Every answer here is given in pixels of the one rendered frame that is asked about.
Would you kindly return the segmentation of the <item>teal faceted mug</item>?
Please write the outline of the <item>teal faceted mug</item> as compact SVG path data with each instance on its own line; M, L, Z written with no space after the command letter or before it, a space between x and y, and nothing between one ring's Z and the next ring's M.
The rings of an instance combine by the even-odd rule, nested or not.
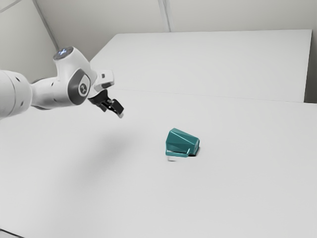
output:
M174 157L196 156L199 150L200 139L173 128L169 131L165 141L165 154Z

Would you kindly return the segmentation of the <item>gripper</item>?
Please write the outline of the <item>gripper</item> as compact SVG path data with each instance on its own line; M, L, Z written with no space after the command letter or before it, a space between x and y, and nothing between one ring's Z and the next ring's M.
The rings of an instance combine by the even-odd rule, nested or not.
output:
M109 99L107 89L100 91L97 95L88 98L88 100L92 104L99 106L103 112L110 110L114 112L119 118L123 118L124 107L116 99Z

